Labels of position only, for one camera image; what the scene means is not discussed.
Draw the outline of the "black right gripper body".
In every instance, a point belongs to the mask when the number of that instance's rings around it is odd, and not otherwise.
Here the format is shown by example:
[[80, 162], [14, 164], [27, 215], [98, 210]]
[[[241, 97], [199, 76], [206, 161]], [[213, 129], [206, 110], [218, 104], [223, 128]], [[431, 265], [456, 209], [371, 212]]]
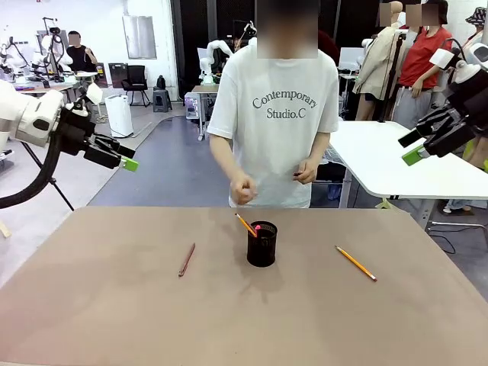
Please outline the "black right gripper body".
[[466, 120], [466, 125], [477, 133], [487, 132], [487, 75], [473, 75], [464, 82], [452, 82], [448, 101]]

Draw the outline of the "person's left hand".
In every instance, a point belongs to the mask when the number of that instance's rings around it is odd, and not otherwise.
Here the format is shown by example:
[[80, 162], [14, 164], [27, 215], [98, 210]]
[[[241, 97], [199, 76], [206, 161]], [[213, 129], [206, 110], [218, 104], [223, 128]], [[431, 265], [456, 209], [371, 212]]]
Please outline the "person's left hand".
[[319, 162], [313, 159], [303, 160], [298, 170], [294, 173], [294, 180], [300, 182], [302, 185], [307, 185], [315, 181], [317, 176]]

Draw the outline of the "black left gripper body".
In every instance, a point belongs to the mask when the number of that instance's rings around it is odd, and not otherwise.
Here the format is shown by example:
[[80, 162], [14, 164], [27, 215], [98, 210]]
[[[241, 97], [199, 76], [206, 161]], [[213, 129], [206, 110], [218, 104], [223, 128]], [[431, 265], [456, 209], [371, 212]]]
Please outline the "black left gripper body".
[[86, 151], [95, 132], [92, 114], [87, 110], [62, 108], [56, 132], [61, 136], [61, 151], [76, 156]]

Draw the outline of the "person's right hand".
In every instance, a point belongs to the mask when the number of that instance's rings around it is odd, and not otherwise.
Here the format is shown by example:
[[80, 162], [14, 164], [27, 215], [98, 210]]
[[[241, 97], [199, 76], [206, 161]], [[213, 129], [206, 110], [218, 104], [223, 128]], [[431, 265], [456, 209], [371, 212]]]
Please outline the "person's right hand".
[[248, 175], [237, 175], [231, 181], [230, 193], [235, 204], [244, 205], [256, 198], [257, 188], [254, 180]]

